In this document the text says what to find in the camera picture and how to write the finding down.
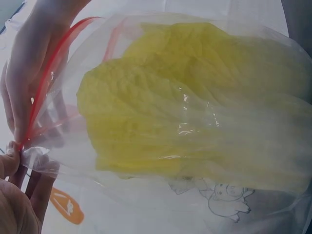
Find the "hand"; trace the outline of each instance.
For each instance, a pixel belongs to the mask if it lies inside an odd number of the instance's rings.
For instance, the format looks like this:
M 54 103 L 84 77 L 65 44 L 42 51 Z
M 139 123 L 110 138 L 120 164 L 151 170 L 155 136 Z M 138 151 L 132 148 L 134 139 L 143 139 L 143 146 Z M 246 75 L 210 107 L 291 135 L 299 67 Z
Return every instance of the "hand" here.
M 43 69 L 78 12 L 89 1 L 37 0 L 17 33 L 0 83 L 7 122 L 16 142 L 25 140 L 32 98 L 35 98 Z M 42 120 L 50 121 L 47 116 Z
M 23 174 L 17 173 L 19 164 L 18 146 L 10 142 L 7 154 L 0 156 L 0 233 L 40 234 L 55 179 L 32 172 L 23 193 Z M 53 163 L 46 165 L 58 167 Z

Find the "white surface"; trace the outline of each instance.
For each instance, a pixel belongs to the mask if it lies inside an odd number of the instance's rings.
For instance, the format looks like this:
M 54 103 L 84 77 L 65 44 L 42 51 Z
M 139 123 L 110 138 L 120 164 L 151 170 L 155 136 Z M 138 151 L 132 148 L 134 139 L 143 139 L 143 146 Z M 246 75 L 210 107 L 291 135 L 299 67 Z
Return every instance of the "white surface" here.
M 104 16 L 127 3 L 127 0 L 93 0 L 77 17 L 75 22 L 88 16 Z M 287 35 L 285 17 L 280 0 L 142 0 L 140 9 L 166 10 L 213 17 L 218 14 L 240 14 Z M 0 35 L 0 69 L 6 61 L 8 48 L 14 35 L 31 11 L 34 0 L 23 8 L 11 22 L 7 31 Z M 6 125 L 2 102 L 0 104 L 0 147 L 12 139 Z M 60 180 L 55 187 L 68 193 L 81 206 L 85 220 L 81 225 L 74 225 L 63 218 L 52 204 L 49 204 L 43 228 L 43 234 L 194 234 L 192 226 L 196 226 L 199 234 L 212 233 L 198 214 L 168 212 L 164 210 L 145 210 L 115 203 L 108 197 L 91 192 Z

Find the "cartoon drawing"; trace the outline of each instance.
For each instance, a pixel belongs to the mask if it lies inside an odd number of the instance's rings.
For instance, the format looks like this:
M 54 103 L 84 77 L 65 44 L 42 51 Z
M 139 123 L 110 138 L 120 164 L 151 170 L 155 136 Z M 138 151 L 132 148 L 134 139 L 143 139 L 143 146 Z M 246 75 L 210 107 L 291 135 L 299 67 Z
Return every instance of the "cartoon drawing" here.
M 248 214 L 251 211 L 245 198 L 254 193 L 252 189 L 218 183 L 209 188 L 203 179 L 196 180 L 194 178 L 190 178 L 184 183 L 184 186 L 187 186 L 184 189 L 177 187 L 180 185 L 181 182 L 175 182 L 171 183 L 170 187 L 177 195 L 197 188 L 200 194 L 208 200 L 209 209 L 213 214 L 230 218 L 235 223 L 239 221 L 238 214 L 240 212 Z

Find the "finger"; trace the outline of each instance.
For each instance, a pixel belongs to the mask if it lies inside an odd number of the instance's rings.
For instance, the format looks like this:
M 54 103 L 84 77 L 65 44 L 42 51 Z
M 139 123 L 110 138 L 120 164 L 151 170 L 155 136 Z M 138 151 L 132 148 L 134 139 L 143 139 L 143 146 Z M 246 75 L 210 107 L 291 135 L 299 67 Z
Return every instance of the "finger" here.
M 9 177 L 9 182 L 20 189 L 23 184 L 26 172 L 27 168 L 20 165 L 16 173 Z
M 54 103 L 55 109 L 58 113 L 59 121 L 64 122 L 64 124 L 61 125 L 61 129 L 64 132 L 68 132 L 69 131 L 69 123 L 66 122 L 68 115 L 67 115 L 66 106 L 64 103 L 62 90 L 60 90 L 59 93 L 56 95 L 56 97 L 53 100 L 53 103 Z
M 51 170 L 58 170 L 59 165 L 55 162 L 50 162 L 49 167 Z M 55 178 L 50 177 L 46 173 L 42 174 L 30 198 L 33 210 L 41 223 L 44 220 L 54 181 Z
M 44 167 L 49 163 L 49 158 L 47 155 L 38 156 L 35 161 L 34 170 L 31 171 L 29 182 L 25 191 L 26 196 L 30 199 L 33 195 L 36 185 L 41 178 L 41 173 L 37 171 L 43 171 Z
M 57 127 L 53 127 L 54 123 L 52 121 L 52 118 L 49 114 L 48 109 L 42 114 L 40 117 L 40 125 L 44 128 L 47 128 L 47 134 L 45 136 L 48 137 L 50 143 L 57 148 L 60 148 L 64 145 L 64 142 L 61 138 L 61 134 L 58 131 Z
M 1 96 L 3 100 L 6 120 L 7 120 L 9 129 L 11 130 L 12 133 L 14 133 L 13 112 L 11 108 L 11 101 L 10 101 L 9 93 L 6 88 L 6 82 L 5 82 L 7 65 L 8 63 L 6 62 L 2 71 L 2 75 L 1 75 L 0 88 L 1 88 Z
M 44 23 L 37 25 L 26 23 L 14 41 L 7 66 L 6 87 L 13 112 L 14 135 L 18 143 L 25 139 L 29 125 L 32 106 L 29 84 L 42 66 L 49 38 L 49 29 Z
M 0 156 L 0 178 L 5 179 L 7 176 L 15 174 L 20 164 L 20 154 L 18 145 L 11 141 L 9 143 L 7 154 Z

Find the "plastic bag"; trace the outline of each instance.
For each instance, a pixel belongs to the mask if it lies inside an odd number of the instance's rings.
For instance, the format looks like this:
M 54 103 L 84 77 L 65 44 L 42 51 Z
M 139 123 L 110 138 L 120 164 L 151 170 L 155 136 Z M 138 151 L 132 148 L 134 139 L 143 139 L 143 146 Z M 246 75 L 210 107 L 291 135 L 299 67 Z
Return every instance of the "plastic bag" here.
M 44 72 L 23 164 L 46 172 L 35 161 L 48 155 L 60 176 L 91 178 L 139 207 L 198 211 L 200 198 L 176 197 L 192 191 L 238 222 L 254 189 L 307 189 L 311 70 L 296 43 L 260 26 L 164 13 L 85 19 Z M 234 206 L 220 211 L 225 201 Z

